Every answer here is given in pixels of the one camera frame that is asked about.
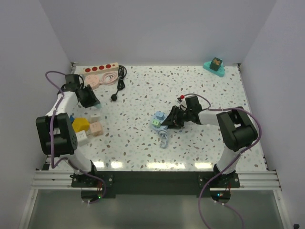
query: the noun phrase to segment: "yellow object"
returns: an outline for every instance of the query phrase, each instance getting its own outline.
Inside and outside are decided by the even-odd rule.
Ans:
[[[80,132],[82,130],[87,131],[89,129],[90,123],[85,118],[76,118],[72,123],[74,131]]]

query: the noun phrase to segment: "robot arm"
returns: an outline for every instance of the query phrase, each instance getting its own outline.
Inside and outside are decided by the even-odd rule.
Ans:
[[[54,107],[42,117],[36,119],[36,127],[41,143],[41,148],[46,155],[51,154],[51,134],[50,122],[54,110],[56,110],[53,135],[54,135],[54,156],[65,158],[70,162],[70,166],[74,169],[75,174],[80,174],[80,170],[84,172],[93,172],[95,167],[77,147],[77,138],[69,119],[72,109],[78,102],[85,108],[98,106],[100,101],[96,98],[92,88],[88,85],[84,87],[80,83],[80,76],[76,74],[65,75],[66,84],[62,87],[64,97],[56,109],[55,106],[61,99],[62,94],[58,93],[57,101]]]
[[[167,119],[162,125],[168,128],[183,128],[184,122],[192,121],[198,125],[218,125],[224,140],[224,151],[219,162],[214,166],[214,171],[219,173],[224,170],[236,156],[247,146],[250,146],[258,137],[257,130],[248,115],[240,110],[224,112],[202,109],[197,96],[190,96],[181,100],[179,107],[173,106]],[[235,172],[236,160],[224,175]]]

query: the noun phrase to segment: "green cube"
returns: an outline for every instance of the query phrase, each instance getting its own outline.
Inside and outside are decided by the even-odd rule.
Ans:
[[[155,126],[155,127],[157,127],[157,128],[159,128],[159,127],[161,126],[161,123],[160,123],[158,120],[155,120],[155,119],[154,119],[154,120],[152,121],[152,125]]]

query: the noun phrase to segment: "table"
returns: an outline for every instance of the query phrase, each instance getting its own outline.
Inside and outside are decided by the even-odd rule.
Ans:
[[[81,73],[87,66],[77,66]],[[94,92],[102,104],[100,120],[104,134],[90,136],[87,145],[80,146],[84,155],[98,170],[107,171],[212,171],[224,149],[217,126],[185,123],[182,130],[169,130],[169,144],[160,148],[160,138],[149,125],[156,111],[168,114],[177,97],[197,93],[207,98],[213,108],[243,106],[248,101],[237,66],[225,67],[225,76],[218,77],[202,66],[126,66],[126,88],[118,100],[110,96],[115,85],[101,85]],[[200,99],[203,107],[207,106]],[[77,105],[74,117],[89,118],[98,111]],[[64,162],[54,170],[72,169]],[[236,167],[240,171],[266,171],[260,144],[241,157]]]

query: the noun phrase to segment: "white wall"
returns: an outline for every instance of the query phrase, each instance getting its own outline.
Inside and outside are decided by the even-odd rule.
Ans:
[[[44,73],[67,73],[70,63],[38,0],[1,0],[0,31],[0,228],[14,229],[45,158],[35,119],[51,108],[56,90]]]
[[[275,0],[40,0],[71,61],[241,62]]]
[[[242,63],[262,146],[276,169],[293,223],[305,225],[305,1],[278,0]]]

